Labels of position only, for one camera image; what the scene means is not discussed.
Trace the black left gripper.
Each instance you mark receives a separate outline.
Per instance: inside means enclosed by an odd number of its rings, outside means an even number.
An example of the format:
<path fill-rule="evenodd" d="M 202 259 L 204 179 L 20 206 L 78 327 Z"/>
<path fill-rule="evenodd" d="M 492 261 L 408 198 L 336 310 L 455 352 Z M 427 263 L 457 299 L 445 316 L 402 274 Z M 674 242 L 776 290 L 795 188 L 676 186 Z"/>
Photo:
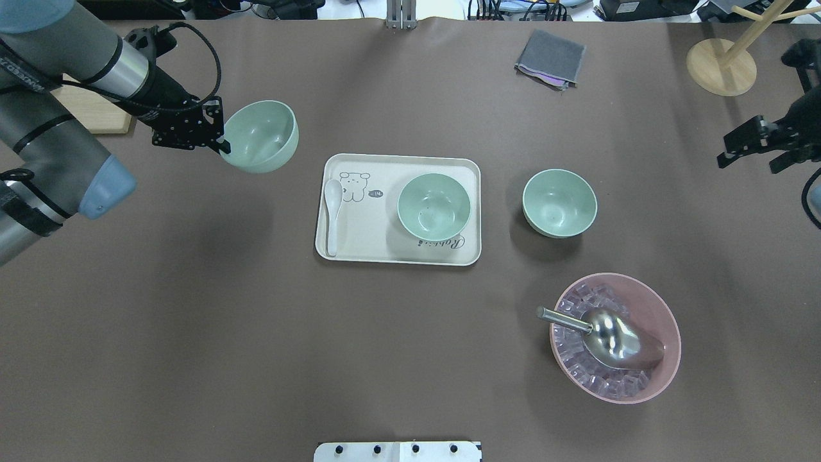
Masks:
<path fill-rule="evenodd" d="M 156 146 L 181 150 L 208 147 L 217 154 L 230 155 L 231 144 L 223 139 L 223 103 L 216 94 L 222 81 L 222 67 L 213 45 L 202 32 L 189 26 L 208 47 L 216 65 L 215 85 L 205 98 L 189 93 L 157 64 L 159 56 L 176 47 L 172 35 L 175 29 L 152 26 L 134 29 L 126 35 L 126 43 L 146 57 L 148 73 L 140 90 L 124 99 L 121 108 L 153 130 L 152 141 Z"/>

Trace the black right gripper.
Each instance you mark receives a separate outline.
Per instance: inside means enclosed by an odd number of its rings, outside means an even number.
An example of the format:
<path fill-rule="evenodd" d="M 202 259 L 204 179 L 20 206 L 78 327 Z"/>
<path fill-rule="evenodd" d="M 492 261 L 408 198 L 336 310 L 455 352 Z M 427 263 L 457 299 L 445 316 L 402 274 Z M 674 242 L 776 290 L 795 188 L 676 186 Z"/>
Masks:
<path fill-rule="evenodd" d="M 804 95 L 791 104 L 780 120 L 769 123 L 756 115 L 724 135 L 725 150 L 716 156 L 720 169 L 743 156 L 771 150 L 784 151 L 769 162 L 775 175 L 794 164 L 819 161 L 820 87 L 811 85 L 809 79 L 811 73 L 819 77 L 819 40 L 801 39 L 792 44 L 783 53 L 782 62 L 797 70 Z"/>

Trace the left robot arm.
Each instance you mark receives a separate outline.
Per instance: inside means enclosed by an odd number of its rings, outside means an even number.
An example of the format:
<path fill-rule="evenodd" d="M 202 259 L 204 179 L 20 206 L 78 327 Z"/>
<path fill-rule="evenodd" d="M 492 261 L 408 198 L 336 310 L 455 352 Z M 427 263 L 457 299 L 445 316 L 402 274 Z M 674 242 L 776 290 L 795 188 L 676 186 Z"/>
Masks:
<path fill-rule="evenodd" d="M 2 142 L 22 164 L 2 172 L 2 263 L 74 214 L 97 219 L 136 188 L 135 177 L 54 91 L 99 94 L 149 126 L 156 146 L 229 154 L 216 90 L 186 91 L 157 64 L 176 46 L 167 28 L 121 37 L 76 1 L 2 2 Z"/>

